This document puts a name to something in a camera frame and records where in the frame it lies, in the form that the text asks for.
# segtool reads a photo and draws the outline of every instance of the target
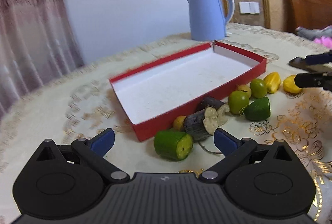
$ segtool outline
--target metal screw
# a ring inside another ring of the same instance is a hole
[[[127,177],[127,174],[123,171],[116,171],[111,173],[111,177],[115,180],[121,180],[125,179]]]
[[[205,171],[202,173],[202,176],[205,178],[205,179],[215,179],[218,177],[218,173],[215,172],[215,171]]]

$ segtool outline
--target pink curtain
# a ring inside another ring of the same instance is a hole
[[[0,117],[20,96],[82,65],[63,0],[0,0]]]

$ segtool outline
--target tablecloth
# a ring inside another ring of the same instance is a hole
[[[267,73],[277,71],[282,79],[301,72],[287,65],[291,59],[326,51],[323,46],[293,34],[262,27],[230,23],[227,31],[231,34],[224,42],[263,55],[268,59]],[[199,174],[220,161],[222,155],[208,154],[197,144],[184,161],[170,162],[158,157],[153,139],[137,141],[107,80],[197,44],[199,42],[192,41],[189,33],[168,36],[104,58],[16,102],[0,125],[0,223],[10,223],[19,216],[11,193],[12,185],[46,138],[53,139],[56,144],[68,144],[79,137],[93,137],[111,127],[116,132],[116,143],[105,158],[131,176],[134,172],[193,171]],[[269,99],[272,114],[268,120],[249,122],[243,117],[229,116],[224,129],[238,138],[251,137],[258,143],[272,143],[277,138],[288,141],[316,184],[317,195],[309,215],[318,223],[330,223],[332,94],[321,89],[305,89],[298,95],[289,95],[281,89],[269,95]],[[203,145],[217,151],[212,138],[205,140]]]

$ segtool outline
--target bed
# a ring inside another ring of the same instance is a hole
[[[332,0],[285,0],[286,31],[297,27],[323,29],[332,25]]]

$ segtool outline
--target white wall switch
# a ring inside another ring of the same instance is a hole
[[[239,2],[239,6],[240,6],[241,14],[250,14],[251,13],[249,2]]]
[[[250,6],[250,13],[252,13],[252,14],[259,14],[260,13],[258,2],[250,2],[249,6]]]

